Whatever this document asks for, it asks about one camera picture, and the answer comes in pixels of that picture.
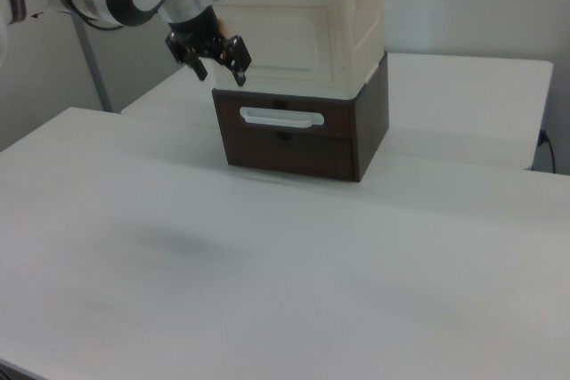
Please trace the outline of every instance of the cable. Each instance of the cable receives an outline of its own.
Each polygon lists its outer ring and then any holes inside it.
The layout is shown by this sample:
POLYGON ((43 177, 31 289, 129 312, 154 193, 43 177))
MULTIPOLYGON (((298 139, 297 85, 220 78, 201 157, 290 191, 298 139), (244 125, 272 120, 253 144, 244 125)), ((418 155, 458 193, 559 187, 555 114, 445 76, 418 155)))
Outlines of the cable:
POLYGON ((550 141, 550 137, 548 133, 544 136, 544 141, 549 144, 550 148, 550 157, 552 158, 552 173, 556 173, 556 159, 554 158, 554 149, 552 149, 552 141, 550 141))
POLYGON ((125 26, 115 26, 115 27, 101 27, 98 26, 96 24, 93 24, 91 21, 89 20, 83 20, 83 22, 88 25, 91 28, 95 28, 96 30, 100 30, 100 31, 116 31, 116 30, 121 30, 122 28, 125 28, 125 26))
MULTIPOLYGON (((69 11, 58 11, 59 13, 66 13, 68 15, 71 15, 71 12, 69 11)), ((115 31, 115 30, 121 30, 122 28, 125 28, 125 26, 116 26, 116 27, 100 27, 97 26, 96 24, 93 24, 90 20, 84 20, 83 18, 79 17, 79 19, 81 19, 81 22, 84 22, 87 26, 89 27, 93 27, 97 30, 100 31, 115 31)))
POLYGON ((1 380, 11 380, 10 377, 0 368, 0 379, 1 380))
POLYGON ((541 147, 544 142, 549 144, 550 148, 550 158, 552 159, 552 173, 556 173, 556 158, 554 156, 554 148, 552 147, 552 141, 549 137, 549 132, 545 129, 541 129, 538 134, 538 141, 536 143, 536 147, 541 147))

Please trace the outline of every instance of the black cable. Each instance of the black cable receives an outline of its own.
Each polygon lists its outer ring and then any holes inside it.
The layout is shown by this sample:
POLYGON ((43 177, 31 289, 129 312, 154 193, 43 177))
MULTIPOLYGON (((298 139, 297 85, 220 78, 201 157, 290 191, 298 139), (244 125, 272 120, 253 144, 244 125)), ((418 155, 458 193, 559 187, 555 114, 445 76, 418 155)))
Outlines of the black cable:
MULTIPOLYGON (((71 12, 69 11, 58 11, 59 13, 67 13, 68 15, 71 15, 71 12)), ((93 24, 91 21, 89 20, 83 20, 81 19, 86 25, 88 25, 89 27, 93 27, 97 30, 100 31, 115 31, 115 30, 121 30, 122 28, 125 28, 125 26, 116 26, 116 27, 99 27, 95 24, 93 24)))
POLYGON ((100 30, 100 31, 116 31, 116 30, 121 30, 122 28, 125 28, 125 26, 115 26, 115 27, 100 27, 96 24, 93 24, 91 21, 89 20, 83 20, 83 22, 88 25, 91 28, 95 28, 96 30, 100 30))
POLYGON ((555 174, 556 173, 556 159, 554 158, 554 149, 552 149, 552 142, 550 141, 548 134, 546 134, 544 136, 544 141, 546 141, 549 144, 550 157, 552 158, 552 173, 555 174))
POLYGON ((0 368, 0 379, 1 380, 11 380, 11 378, 0 368))

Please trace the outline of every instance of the drawer unit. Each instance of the drawer unit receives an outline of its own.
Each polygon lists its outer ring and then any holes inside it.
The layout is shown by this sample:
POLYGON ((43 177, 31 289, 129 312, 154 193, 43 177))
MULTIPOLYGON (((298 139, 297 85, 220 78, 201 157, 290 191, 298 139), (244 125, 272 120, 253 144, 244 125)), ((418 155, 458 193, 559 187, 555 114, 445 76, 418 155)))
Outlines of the drawer unit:
POLYGON ((359 182, 388 128, 387 56, 352 100, 215 89, 230 165, 359 182))

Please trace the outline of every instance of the white storage box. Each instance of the white storage box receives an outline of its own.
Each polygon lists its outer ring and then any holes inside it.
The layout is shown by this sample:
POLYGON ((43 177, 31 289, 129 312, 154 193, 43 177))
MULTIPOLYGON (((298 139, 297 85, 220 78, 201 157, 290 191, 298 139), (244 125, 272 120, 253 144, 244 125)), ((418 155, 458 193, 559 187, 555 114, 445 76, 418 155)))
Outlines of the white storage box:
POLYGON ((215 9, 252 58, 241 88, 216 68, 217 89, 351 100, 384 54, 382 0, 222 0, 215 9))

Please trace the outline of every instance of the drawer front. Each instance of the drawer front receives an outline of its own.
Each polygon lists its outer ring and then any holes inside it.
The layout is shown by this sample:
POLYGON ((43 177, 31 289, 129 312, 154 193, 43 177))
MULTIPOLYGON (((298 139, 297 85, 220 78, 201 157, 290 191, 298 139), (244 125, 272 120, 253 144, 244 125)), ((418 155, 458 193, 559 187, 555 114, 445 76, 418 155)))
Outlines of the drawer front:
POLYGON ((221 90, 214 90, 213 94, 218 118, 226 127, 304 133, 337 138, 351 138, 353 135, 354 104, 350 102, 313 98, 303 99, 302 97, 271 94, 233 93, 221 90), (311 112, 322 116, 324 121, 322 124, 300 128, 286 125, 249 123, 244 118, 244 108, 311 112))
POLYGON ((230 165, 352 181, 352 143, 306 133, 223 126, 230 165))

